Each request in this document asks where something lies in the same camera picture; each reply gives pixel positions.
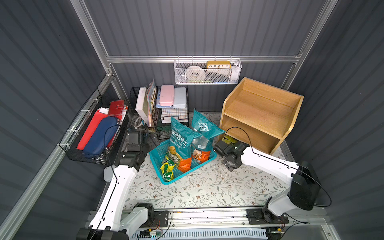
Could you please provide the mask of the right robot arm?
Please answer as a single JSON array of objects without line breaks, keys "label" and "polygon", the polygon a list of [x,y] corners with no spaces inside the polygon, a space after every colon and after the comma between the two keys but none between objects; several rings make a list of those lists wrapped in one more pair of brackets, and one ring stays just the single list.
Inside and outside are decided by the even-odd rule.
[{"label": "right robot arm", "polygon": [[229,145],[220,141],[215,145],[214,151],[224,158],[223,164],[231,172],[245,165],[268,173],[287,185],[286,190],[268,198],[264,204],[262,218],[267,222],[272,222],[291,210],[311,211],[314,208],[321,184],[311,164],[300,165],[280,160],[243,142]]}]

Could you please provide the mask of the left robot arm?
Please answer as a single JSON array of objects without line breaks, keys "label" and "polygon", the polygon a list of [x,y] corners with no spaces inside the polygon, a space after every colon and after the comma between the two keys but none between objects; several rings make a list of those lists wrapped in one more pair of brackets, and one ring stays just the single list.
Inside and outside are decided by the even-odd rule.
[{"label": "left robot arm", "polygon": [[150,152],[150,136],[146,129],[125,131],[108,190],[89,226],[77,233],[77,240],[129,240],[142,225],[153,222],[154,207],[149,203],[136,204],[122,219],[131,186]]}]

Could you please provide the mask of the teal fertilizer bag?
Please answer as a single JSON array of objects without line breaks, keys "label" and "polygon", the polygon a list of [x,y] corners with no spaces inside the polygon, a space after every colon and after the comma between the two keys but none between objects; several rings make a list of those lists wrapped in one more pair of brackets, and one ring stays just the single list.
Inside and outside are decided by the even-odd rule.
[{"label": "teal fertilizer bag", "polygon": [[202,135],[171,118],[169,152],[178,160],[178,169],[186,173],[192,168],[192,143]]},{"label": "teal fertilizer bag", "polygon": [[210,159],[214,139],[225,131],[196,110],[194,110],[191,129],[201,135],[192,142],[192,158],[199,164],[205,163]]}]

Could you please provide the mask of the small green yellow packet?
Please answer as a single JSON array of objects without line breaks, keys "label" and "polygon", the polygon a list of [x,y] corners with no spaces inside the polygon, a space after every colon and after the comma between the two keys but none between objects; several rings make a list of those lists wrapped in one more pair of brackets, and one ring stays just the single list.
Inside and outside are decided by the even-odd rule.
[{"label": "small green yellow packet", "polygon": [[176,163],[170,159],[168,156],[165,156],[163,164],[161,166],[161,173],[165,182],[170,182],[174,179],[174,168]]}]

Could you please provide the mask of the teal plastic basket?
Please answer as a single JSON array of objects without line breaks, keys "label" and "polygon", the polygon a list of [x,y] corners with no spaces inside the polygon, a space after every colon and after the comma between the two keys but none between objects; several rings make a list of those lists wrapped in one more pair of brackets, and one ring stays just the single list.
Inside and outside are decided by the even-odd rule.
[{"label": "teal plastic basket", "polygon": [[210,154],[210,158],[204,162],[204,163],[201,163],[199,164],[197,161],[193,160],[191,161],[191,169],[185,173],[183,173],[182,171],[180,171],[178,169],[177,166],[175,166],[173,168],[173,179],[172,180],[169,180],[167,181],[165,178],[164,178],[164,173],[162,171],[162,166],[166,160],[166,153],[168,152],[168,148],[169,148],[169,145],[170,145],[170,140],[166,140],[162,143],[160,143],[154,150],[151,150],[149,152],[149,157],[150,157],[150,160],[154,166],[154,169],[156,171],[156,174],[158,176],[158,178],[160,179],[161,183],[163,185],[170,185],[178,180],[180,180],[181,178],[187,176],[188,174],[191,174],[193,173],[194,171],[196,171],[197,169],[207,165],[208,163],[212,162],[213,160],[215,160],[217,158],[217,153],[214,152],[214,151],[211,151],[211,154]]}]

